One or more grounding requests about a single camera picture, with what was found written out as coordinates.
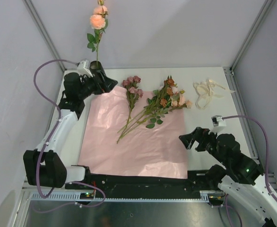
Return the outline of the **rust orange rose stem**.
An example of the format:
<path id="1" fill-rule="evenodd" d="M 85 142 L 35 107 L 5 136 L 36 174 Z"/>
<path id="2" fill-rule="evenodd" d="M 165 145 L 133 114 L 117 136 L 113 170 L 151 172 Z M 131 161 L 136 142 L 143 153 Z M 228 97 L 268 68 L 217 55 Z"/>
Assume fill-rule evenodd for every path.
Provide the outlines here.
<path id="1" fill-rule="evenodd" d="M 154 90 L 151 97 L 146 98 L 146 103 L 142 107 L 142 110 L 134 116 L 131 114 L 132 121 L 129 123 L 122 138 L 144 123 L 147 124 L 146 128 L 152 129 L 155 125 L 162 124 L 162 119 L 169 112 L 184 108 L 186 106 L 186 101 L 182 101 L 184 91 L 178 91 L 177 88 L 174 79 L 169 75 L 166 80 L 164 80 L 163 86 Z"/>

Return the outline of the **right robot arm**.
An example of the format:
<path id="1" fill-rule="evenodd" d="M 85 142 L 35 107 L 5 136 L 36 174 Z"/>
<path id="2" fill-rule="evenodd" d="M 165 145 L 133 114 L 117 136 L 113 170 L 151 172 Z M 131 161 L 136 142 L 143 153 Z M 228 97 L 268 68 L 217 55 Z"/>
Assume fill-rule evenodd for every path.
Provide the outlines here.
<path id="1" fill-rule="evenodd" d="M 179 136 L 186 149 L 198 143 L 197 152 L 208 152 L 218 162 L 205 174 L 211 190 L 219 188 L 241 203 L 265 227 L 277 227 L 277 193 L 266 183 L 266 175 L 252 158 L 241 152 L 232 134 L 217 135 L 197 127 Z"/>

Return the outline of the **cream printed ribbon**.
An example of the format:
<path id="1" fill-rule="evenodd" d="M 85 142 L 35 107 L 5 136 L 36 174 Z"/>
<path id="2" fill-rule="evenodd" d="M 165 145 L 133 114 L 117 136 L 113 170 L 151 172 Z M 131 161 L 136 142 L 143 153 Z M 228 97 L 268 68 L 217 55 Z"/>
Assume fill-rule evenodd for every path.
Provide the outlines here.
<path id="1" fill-rule="evenodd" d="M 235 92 L 234 90 L 230 90 L 229 88 L 218 84 L 212 79 L 206 79 L 205 82 L 193 83 L 193 88 L 195 89 L 195 92 L 198 95 L 198 98 L 195 102 L 195 106 L 199 110 L 205 110 L 209 106 L 209 104 L 211 103 L 214 97 L 216 98 L 224 97 L 223 95 L 219 95 L 215 93 L 214 88 L 216 87 L 228 92 L 229 94 L 233 94 Z"/>

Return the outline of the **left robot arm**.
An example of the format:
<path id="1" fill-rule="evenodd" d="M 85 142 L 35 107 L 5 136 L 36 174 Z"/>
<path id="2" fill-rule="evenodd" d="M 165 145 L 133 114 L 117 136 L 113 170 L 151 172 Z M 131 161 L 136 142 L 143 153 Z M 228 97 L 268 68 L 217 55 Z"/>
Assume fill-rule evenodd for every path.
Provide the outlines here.
<path id="1" fill-rule="evenodd" d="M 75 182 L 81 189 L 91 185 L 92 178 L 86 174 L 87 167 L 65 166 L 60 153 L 70 131 L 82 115 L 84 100 L 91 95 L 109 93 L 117 84 L 118 81 L 107 77 L 103 70 L 91 70 L 91 75 L 70 72 L 64 76 L 64 90 L 56 105 L 58 119 L 41 143 L 23 155 L 30 185 L 61 188 L 67 183 Z"/>

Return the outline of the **pink wrapping paper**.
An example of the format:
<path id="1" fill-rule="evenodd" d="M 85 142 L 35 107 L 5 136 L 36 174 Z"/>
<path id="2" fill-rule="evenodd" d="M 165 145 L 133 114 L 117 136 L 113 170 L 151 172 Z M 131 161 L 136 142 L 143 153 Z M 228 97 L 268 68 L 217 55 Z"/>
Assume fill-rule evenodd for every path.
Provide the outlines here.
<path id="1" fill-rule="evenodd" d="M 120 139 L 128 114 L 122 87 L 94 98 L 78 164 L 95 174 L 187 178 L 188 155 L 178 138 L 185 132 L 184 111 L 174 110 L 153 129 L 142 124 Z"/>

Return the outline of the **mauve rose stem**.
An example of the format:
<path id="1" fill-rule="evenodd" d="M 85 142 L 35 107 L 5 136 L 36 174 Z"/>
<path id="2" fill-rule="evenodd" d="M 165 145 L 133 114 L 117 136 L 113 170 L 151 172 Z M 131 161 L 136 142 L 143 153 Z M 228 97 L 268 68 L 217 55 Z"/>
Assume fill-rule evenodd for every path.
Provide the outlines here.
<path id="1" fill-rule="evenodd" d="M 117 143 L 122 139 L 122 136 L 126 132 L 129 123 L 132 121 L 132 111 L 135 107 L 136 102 L 143 96 L 143 90 L 139 88 L 141 78 L 139 76 L 130 76 L 126 80 L 123 80 L 122 86 L 126 89 L 126 98 L 129 105 L 129 114 L 126 124 L 119 130 L 121 132 Z"/>

